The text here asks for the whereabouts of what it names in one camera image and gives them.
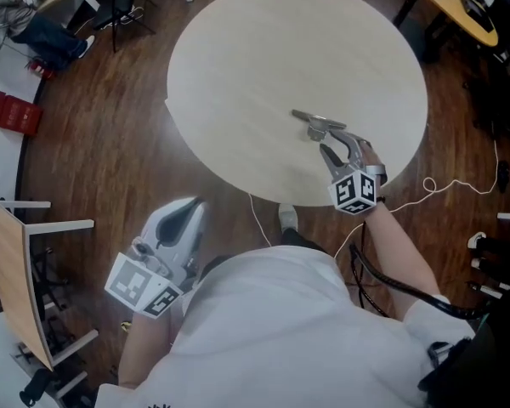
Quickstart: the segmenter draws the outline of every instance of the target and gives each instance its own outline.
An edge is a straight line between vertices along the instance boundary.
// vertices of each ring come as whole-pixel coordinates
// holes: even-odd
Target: round table
[[[179,132],[209,169],[299,206],[331,205],[332,178],[291,109],[370,140],[389,181],[415,155],[427,121],[416,57],[362,0],[216,0],[176,43],[167,93]]]

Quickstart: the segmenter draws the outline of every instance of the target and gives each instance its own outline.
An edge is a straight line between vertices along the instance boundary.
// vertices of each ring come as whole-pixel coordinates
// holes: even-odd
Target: white shirt
[[[356,307],[334,260],[298,246],[233,257],[189,300],[170,354],[96,408],[423,406],[428,347],[474,335],[422,301],[404,322]]]

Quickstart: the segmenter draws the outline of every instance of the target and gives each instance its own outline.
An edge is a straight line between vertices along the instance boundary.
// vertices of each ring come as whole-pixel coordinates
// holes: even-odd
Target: small white object on floor
[[[487,237],[485,233],[482,231],[479,231],[475,235],[473,235],[470,239],[468,239],[467,248],[468,249],[476,249],[476,243],[478,242],[478,239]]]
[[[87,51],[93,46],[94,43],[94,35],[91,35],[87,38],[87,48],[85,48],[85,51],[79,55],[79,59],[81,59],[85,54],[87,54]]]
[[[278,218],[280,218],[282,232],[288,228],[298,231],[297,211],[291,204],[280,204],[278,207]]]

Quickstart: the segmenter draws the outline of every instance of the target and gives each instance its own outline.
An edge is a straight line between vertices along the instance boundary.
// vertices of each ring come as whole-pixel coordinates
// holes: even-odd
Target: sneaker
[[[291,204],[280,204],[278,207],[278,218],[280,218],[281,232],[288,228],[298,231],[297,211]]]
[[[481,231],[479,233],[476,233],[473,235],[470,239],[468,239],[467,248],[468,249],[476,249],[476,242],[478,239],[487,237],[485,233],[482,233]]]
[[[87,54],[87,51],[91,48],[91,46],[94,43],[94,35],[88,37],[87,41],[85,42],[87,43],[87,48],[85,48],[85,51],[79,55],[78,59],[81,59],[85,54]]]

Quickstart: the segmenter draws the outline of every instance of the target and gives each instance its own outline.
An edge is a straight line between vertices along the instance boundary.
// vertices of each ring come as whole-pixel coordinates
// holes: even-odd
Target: wooden floor
[[[89,326],[101,331],[101,337],[83,350],[93,386],[111,380],[108,370],[118,364],[125,339],[120,323],[130,315],[105,294],[106,277],[117,253],[128,248],[154,209],[182,196],[201,196],[209,202],[202,263],[219,254],[265,246],[247,194],[195,158],[164,104],[173,45],[187,23],[213,0],[156,1],[160,8],[149,8],[147,17],[156,35],[146,36],[130,25],[123,29],[126,35],[120,35],[119,52],[113,54],[111,32],[100,32],[84,59],[48,83],[41,99],[42,124],[25,160],[22,197],[51,201],[52,209],[41,215],[45,220],[95,221],[92,231],[48,238],[61,273],[73,283],[73,305],[65,312],[69,327],[80,334]],[[366,1],[392,18],[404,0]],[[412,15],[426,25],[436,11],[420,0]],[[88,34],[88,27],[80,33]],[[422,181],[427,176],[439,187],[452,179],[468,181],[480,190],[491,187],[496,166],[493,142],[473,127],[473,106],[462,87],[468,69],[462,61],[458,52],[445,49],[438,64],[422,66],[428,127],[416,157],[386,189],[389,207],[424,196]],[[500,138],[497,148],[499,157],[510,162],[510,140]],[[277,244],[276,205],[256,199],[255,209]],[[469,268],[467,239],[480,230],[510,238],[510,226],[496,222],[499,211],[510,211],[510,185],[504,195],[497,190],[476,195],[455,186],[396,217],[433,268],[442,291],[453,303],[466,305],[479,300],[464,283],[477,276]],[[336,252],[359,222],[331,207],[302,208],[299,215],[300,231],[329,253]],[[368,255],[375,259],[370,246]],[[347,251],[338,264],[351,281]],[[369,290],[390,310],[385,288]]]

